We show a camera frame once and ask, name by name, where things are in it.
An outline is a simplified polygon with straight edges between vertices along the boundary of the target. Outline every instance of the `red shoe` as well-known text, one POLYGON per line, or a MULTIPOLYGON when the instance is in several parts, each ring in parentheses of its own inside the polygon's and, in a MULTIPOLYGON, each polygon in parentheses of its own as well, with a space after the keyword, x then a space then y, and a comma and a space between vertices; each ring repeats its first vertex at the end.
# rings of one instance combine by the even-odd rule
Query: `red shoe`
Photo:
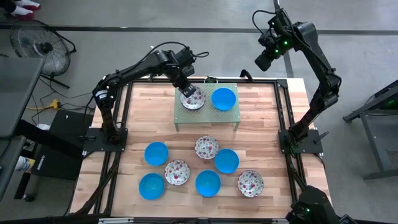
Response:
POLYGON ((12 16, 18 18, 18 19, 33 19, 33 12, 27 9, 24 9, 23 7, 17 6, 17 8, 14 10, 14 12, 10 13, 12 16))
POLYGON ((40 9, 40 4, 37 2, 33 2, 31 0, 19 0, 19 1, 14 1, 15 4, 19 7, 23 7, 28 10, 38 10, 40 9))

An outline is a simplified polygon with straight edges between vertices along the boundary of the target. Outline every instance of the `bowl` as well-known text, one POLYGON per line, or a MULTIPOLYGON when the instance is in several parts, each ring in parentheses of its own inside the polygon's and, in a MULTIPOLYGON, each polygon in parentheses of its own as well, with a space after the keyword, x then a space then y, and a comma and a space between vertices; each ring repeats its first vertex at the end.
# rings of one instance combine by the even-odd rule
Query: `bowl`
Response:
POLYGON ((197 176, 195 187, 200 195, 204 197, 212 197, 220 190, 221 179, 216 172, 212 170, 204 170, 197 176))
POLYGON ((191 174, 188 164, 181 160, 175 159, 169 162, 164 169, 164 177, 167 182, 172 185, 182 185, 184 184, 191 174))
POLYGON ((139 182, 139 193, 146 200, 158 199, 163 191, 164 180, 159 174, 147 174, 139 182))
POLYGON ((220 172, 231 174, 239 166, 239 157, 232 149, 222 149, 215 158, 215 164, 220 172))
POLYGON ((220 111, 228 111, 235 105, 236 96, 229 88, 219 88, 211 95, 211 102, 220 111))
POLYGON ((182 93, 180 95, 180 102, 182 106, 188 110, 200 109, 206 102, 205 92, 197 86, 195 88, 196 91, 188 98, 182 93))
POLYGON ((264 181, 258 172, 245 170, 238 177, 238 189, 246 197, 257 197, 264 189, 264 181))
POLYGON ((147 163, 152 166, 159 166, 166 162, 169 156, 169 149, 162 142, 152 142, 145 149, 144 157, 147 163))
POLYGON ((202 159, 212 159, 218 153, 218 142, 214 137, 202 136, 195 143, 195 152, 202 159))

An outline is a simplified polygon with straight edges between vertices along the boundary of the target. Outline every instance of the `yellow cable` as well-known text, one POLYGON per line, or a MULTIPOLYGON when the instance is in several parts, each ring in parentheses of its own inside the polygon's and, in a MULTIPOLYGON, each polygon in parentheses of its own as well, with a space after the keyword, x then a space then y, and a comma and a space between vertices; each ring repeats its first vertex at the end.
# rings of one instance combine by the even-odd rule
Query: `yellow cable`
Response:
POLYGON ((26 107, 26 109, 30 109, 30 110, 43 110, 43 109, 47 109, 47 108, 51 108, 52 106, 45 106, 43 108, 31 108, 31 107, 26 107))
POLYGON ((54 100, 52 100, 52 103, 49 104, 48 106, 41 107, 41 108, 31 108, 31 107, 27 106, 26 109, 29 109, 29 110, 44 110, 44 109, 54 108, 54 109, 57 110, 57 109, 59 109, 60 105, 61 105, 61 102, 59 100, 57 100, 57 99, 54 99, 54 100))

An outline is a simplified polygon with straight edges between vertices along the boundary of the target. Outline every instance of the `white bowl with floral pattern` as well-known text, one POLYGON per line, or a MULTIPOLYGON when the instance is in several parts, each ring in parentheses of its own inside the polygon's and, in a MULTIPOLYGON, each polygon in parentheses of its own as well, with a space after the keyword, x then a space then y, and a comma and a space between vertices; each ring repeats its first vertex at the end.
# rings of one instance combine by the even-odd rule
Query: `white bowl with floral pattern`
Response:
POLYGON ((188 110, 200 109, 206 102, 205 92, 197 86, 195 88, 197 90, 188 98, 185 97, 184 94, 180 95, 182 106, 188 110))
POLYGON ((164 177, 167 182, 172 185, 182 185, 184 184, 191 174, 188 164, 181 160, 175 159, 166 165, 164 170, 164 177))
POLYGON ((238 178, 238 189, 246 197, 257 197, 264 189, 264 181, 258 172, 245 170, 238 178))
POLYGON ((202 136, 195 143, 195 152, 202 159, 212 159, 218 153, 218 142, 214 137, 202 136))

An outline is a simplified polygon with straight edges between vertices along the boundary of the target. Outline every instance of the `blue bowl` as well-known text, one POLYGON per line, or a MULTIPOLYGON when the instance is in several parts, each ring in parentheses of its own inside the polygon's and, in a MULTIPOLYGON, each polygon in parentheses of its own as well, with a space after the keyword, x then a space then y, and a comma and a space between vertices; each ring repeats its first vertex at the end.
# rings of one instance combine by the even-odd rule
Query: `blue bowl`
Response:
POLYGON ((164 180, 159 174, 147 174, 139 182, 139 193, 146 200, 158 199, 164 191, 164 180))
POLYGON ((197 176, 195 187, 202 196, 212 197, 220 190, 221 179, 216 172, 204 170, 197 176))
POLYGON ((220 111, 228 111, 235 105, 236 96, 229 88, 219 88, 213 92, 211 102, 220 111))
POLYGON ((232 149, 222 149, 216 155, 215 164, 220 172, 231 174, 239 166, 239 157, 232 149))
POLYGON ((162 142, 152 142, 145 149, 145 160, 152 166, 160 166, 166 162, 169 149, 162 142))

